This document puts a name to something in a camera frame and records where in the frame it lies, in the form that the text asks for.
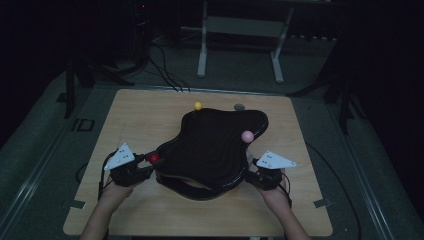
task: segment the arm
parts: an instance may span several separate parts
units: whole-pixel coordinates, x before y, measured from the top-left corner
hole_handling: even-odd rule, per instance
[[[91,213],[80,239],[102,240],[106,235],[113,213],[131,195],[135,186],[121,187],[113,182],[110,183],[103,190],[103,194]]]
[[[283,187],[286,187],[285,180],[281,182]],[[258,189],[262,195],[268,208],[275,214],[284,232],[289,240],[303,240],[310,239],[305,229],[297,220],[293,211],[290,208],[287,197],[283,190],[276,188],[269,191]]]

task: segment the wooden board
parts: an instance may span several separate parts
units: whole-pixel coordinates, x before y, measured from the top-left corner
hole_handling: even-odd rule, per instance
[[[316,208],[321,191],[289,98],[279,96],[120,90],[99,136],[75,200],[65,233],[80,235],[97,202],[105,157],[126,142],[137,154],[155,150],[180,131],[181,118],[200,101],[205,108],[233,111],[235,104],[265,112],[267,131],[249,146],[255,158],[269,150],[297,163],[286,169],[293,211],[311,236],[329,236],[325,207]],[[256,189],[243,182],[210,201],[193,201],[158,184],[155,175],[137,187],[112,218],[110,234],[129,236],[282,236],[279,222]]]

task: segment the black foam object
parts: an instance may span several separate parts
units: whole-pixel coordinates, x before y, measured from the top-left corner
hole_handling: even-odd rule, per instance
[[[258,110],[189,112],[178,136],[156,150],[163,159],[155,168],[157,181],[189,199],[216,198],[238,186],[249,170],[250,143],[243,142],[242,133],[251,131],[255,140],[267,127],[268,117]]]

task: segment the yellow ball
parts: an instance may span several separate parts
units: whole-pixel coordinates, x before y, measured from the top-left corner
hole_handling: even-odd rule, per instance
[[[202,103],[201,102],[195,102],[193,107],[196,111],[199,111],[200,109],[202,109]]]

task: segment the person's left hand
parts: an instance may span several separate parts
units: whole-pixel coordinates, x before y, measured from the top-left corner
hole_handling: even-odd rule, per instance
[[[112,181],[112,178],[109,176],[106,183],[109,183],[110,181]],[[110,211],[111,213],[115,212],[124,200],[131,195],[133,189],[139,184],[141,184],[141,182],[129,187],[122,187],[111,182],[103,189],[102,196],[97,204],[98,207],[101,207],[105,211]]]

